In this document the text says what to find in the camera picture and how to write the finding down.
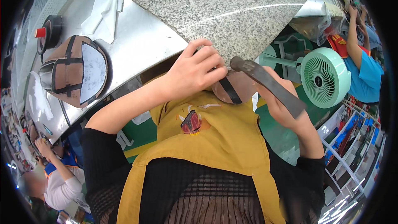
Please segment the blue shirt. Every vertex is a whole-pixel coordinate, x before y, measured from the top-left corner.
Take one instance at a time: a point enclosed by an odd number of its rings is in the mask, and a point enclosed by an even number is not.
[[[380,38],[375,32],[375,30],[376,30],[375,27],[370,27],[370,26],[366,25],[366,30],[368,32],[369,44],[371,46],[371,50],[374,49],[375,47],[381,45]]]
[[[380,64],[362,50],[361,70],[351,57],[343,59],[348,71],[351,72],[349,94],[363,103],[378,102],[380,96],[381,75],[384,74]]]

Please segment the green fan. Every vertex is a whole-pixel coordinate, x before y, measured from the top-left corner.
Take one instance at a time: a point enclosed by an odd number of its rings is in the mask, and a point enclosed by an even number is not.
[[[301,76],[302,86],[311,102],[320,108],[329,108],[341,102],[351,86],[351,72],[333,49],[317,48],[297,61],[261,57],[269,63],[295,67]]]

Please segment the hand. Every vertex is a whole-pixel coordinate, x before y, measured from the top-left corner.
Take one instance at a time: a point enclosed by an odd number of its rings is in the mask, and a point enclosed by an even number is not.
[[[366,37],[368,36],[368,31],[366,29],[366,25],[365,25],[365,22],[363,20],[361,20],[361,25],[358,26],[358,29],[362,32],[362,34],[364,36],[366,36]]]
[[[47,160],[49,160],[49,158],[53,155],[50,145],[46,143],[44,138],[38,138],[35,141],[35,145],[37,146],[40,154],[43,157],[46,157]]]
[[[356,19],[358,10],[357,8],[352,7],[352,5],[348,6],[348,12],[351,18]]]
[[[279,84],[285,87],[289,92],[291,92],[294,96],[297,96],[297,92],[293,83],[289,80],[282,79],[279,75],[270,67],[263,67]],[[304,129],[305,127],[313,125],[311,123],[310,118],[308,117],[307,112],[303,111],[301,115],[294,119],[293,116],[289,113],[286,107],[265,87],[262,85],[255,83],[255,87],[257,92],[264,98],[267,102],[269,114],[276,120],[276,122],[280,123],[283,127],[286,127],[292,130],[297,135]]]
[[[204,47],[193,54],[202,45]],[[226,76],[224,59],[211,45],[206,39],[191,41],[169,72],[158,78],[166,101],[191,96]]]
[[[41,157],[36,157],[36,160],[37,160],[37,165],[38,166],[40,166],[42,168],[45,168],[45,166],[43,164],[43,161],[41,160]]]
[[[366,10],[366,8],[365,8],[364,5],[361,5],[361,10],[364,11],[364,12],[366,12],[366,13],[368,13],[368,10]]]

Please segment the hammer head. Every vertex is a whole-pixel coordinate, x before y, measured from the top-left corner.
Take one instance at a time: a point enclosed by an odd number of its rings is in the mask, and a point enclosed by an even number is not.
[[[307,106],[304,102],[279,84],[256,62],[245,61],[241,57],[235,56],[229,64],[233,70],[238,72],[243,71],[252,80],[268,89],[287,108],[294,118],[299,117],[306,109]]]

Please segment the granite slab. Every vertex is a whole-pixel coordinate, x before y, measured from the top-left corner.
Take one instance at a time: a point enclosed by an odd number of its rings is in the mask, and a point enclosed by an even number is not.
[[[207,38],[225,59],[256,57],[307,0],[132,0],[187,41]]]

